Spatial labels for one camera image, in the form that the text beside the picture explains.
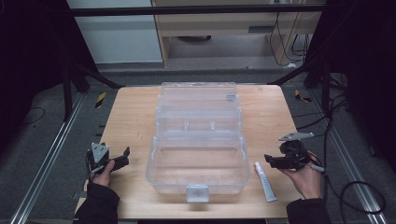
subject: white cabinet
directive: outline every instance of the white cabinet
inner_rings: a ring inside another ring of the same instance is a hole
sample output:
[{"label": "white cabinet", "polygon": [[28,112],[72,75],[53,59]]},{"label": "white cabinet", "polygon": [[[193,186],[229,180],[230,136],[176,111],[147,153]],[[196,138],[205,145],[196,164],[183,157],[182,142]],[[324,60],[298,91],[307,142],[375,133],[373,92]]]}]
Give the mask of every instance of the white cabinet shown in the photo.
[{"label": "white cabinet", "polygon": [[[71,8],[151,7],[149,0],[67,0]],[[97,64],[162,63],[153,16],[80,17],[78,26]]]}]

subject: black horizontal bar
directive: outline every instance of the black horizontal bar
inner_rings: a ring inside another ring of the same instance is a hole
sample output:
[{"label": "black horizontal bar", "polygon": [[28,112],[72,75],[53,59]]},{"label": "black horizontal bar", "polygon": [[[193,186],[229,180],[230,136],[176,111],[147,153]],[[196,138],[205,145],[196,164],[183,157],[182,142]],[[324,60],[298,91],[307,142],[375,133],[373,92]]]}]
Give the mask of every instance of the black horizontal bar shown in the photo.
[{"label": "black horizontal bar", "polygon": [[114,8],[72,8],[67,11],[52,11],[51,14],[74,17],[93,16],[136,16],[170,14],[211,13],[253,13],[253,12],[308,12],[323,11],[326,4],[285,5],[229,5],[229,6],[187,6],[187,7],[114,7]]}]

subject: metal track on floor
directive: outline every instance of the metal track on floor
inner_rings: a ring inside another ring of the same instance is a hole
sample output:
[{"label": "metal track on floor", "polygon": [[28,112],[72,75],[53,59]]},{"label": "metal track on floor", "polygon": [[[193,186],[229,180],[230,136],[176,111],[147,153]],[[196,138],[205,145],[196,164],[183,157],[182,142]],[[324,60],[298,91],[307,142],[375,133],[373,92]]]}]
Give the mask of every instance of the metal track on floor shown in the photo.
[{"label": "metal track on floor", "polygon": [[[321,94],[318,93],[318,90],[308,90],[313,102],[318,108],[318,111],[323,113],[323,110],[321,108]],[[352,160],[352,157],[348,153],[348,150],[346,146],[343,143],[342,138],[340,137],[339,133],[337,132],[337,129],[335,125],[332,126],[332,128],[329,131],[330,139],[334,143],[334,148],[343,163],[344,168],[346,169],[346,174],[349,177],[350,181],[364,181],[364,178],[359,171],[358,166],[356,163]],[[362,206],[366,211],[377,211],[379,210],[379,205],[374,197],[374,194],[371,192],[371,190],[367,186],[361,186],[361,185],[356,185],[354,186],[354,189],[361,201]],[[368,218],[373,224],[385,224],[388,223],[384,214],[381,213],[379,215],[368,215]]]},{"label": "metal track on floor", "polygon": [[85,98],[85,93],[77,94],[76,100],[73,104],[73,112],[70,115],[70,119],[63,123],[60,131],[56,135],[46,158],[44,159],[40,169],[37,172],[37,175],[35,176],[35,180],[33,181],[28,191],[26,192],[20,206],[18,207],[18,209],[11,218],[12,224],[25,223],[25,221],[29,217],[32,208],[35,205],[35,201],[47,180],[47,177],[52,169],[53,164],[56,161],[59,152],[61,151],[61,148],[64,144],[64,140],[66,139],[66,136],[68,135],[76,119],[76,116],[81,108],[81,104],[84,98]]}]

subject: person's left hand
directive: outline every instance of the person's left hand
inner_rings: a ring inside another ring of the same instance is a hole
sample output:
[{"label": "person's left hand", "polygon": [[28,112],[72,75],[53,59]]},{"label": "person's left hand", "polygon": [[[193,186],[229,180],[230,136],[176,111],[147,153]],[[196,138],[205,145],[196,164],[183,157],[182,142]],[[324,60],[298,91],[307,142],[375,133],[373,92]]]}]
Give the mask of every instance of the person's left hand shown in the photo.
[{"label": "person's left hand", "polygon": [[115,162],[111,160],[100,175],[93,176],[92,183],[108,187],[110,183],[110,173],[114,167],[114,164]]}]

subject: silver metal bracket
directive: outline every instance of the silver metal bracket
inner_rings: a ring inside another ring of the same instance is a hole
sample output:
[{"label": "silver metal bracket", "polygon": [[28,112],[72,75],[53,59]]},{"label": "silver metal bracket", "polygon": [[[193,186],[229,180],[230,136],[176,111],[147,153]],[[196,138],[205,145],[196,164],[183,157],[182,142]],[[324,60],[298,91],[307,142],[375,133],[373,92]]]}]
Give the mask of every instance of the silver metal bracket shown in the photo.
[{"label": "silver metal bracket", "polygon": [[92,143],[91,147],[95,163],[99,162],[109,150],[109,147],[97,143]]},{"label": "silver metal bracket", "polygon": [[315,136],[313,133],[294,133],[291,132],[288,135],[285,135],[283,137],[279,137],[279,141],[294,141],[294,140],[299,140],[299,139],[303,139],[303,138],[310,138]]}]

